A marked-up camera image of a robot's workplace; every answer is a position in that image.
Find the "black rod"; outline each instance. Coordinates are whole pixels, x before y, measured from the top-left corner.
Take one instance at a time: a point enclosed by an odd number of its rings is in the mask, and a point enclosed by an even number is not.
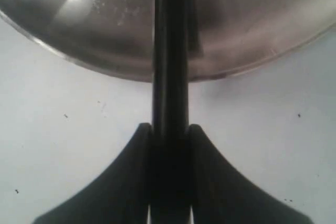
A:
[[[155,0],[153,133],[157,145],[188,127],[187,0]]]

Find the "white surface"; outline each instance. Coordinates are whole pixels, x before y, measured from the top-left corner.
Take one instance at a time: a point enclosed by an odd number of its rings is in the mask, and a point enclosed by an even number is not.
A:
[[[254,72],[190,85],[191,122],[315,224],[336,219],[335,45],[329,32]],[[0,223],[26,224],[89,184],[150,121],[151,86],[65,62],[3,21],[0,49]]]

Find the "reflective metal surface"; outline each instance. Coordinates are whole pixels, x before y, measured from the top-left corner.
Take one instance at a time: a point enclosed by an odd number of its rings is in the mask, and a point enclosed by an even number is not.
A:
[[[29,38],[81,66],[150,81],[154,0],[0,0]],[[298,47],[336,22],[336,0],[191,0],[190,79],[225,77]]]

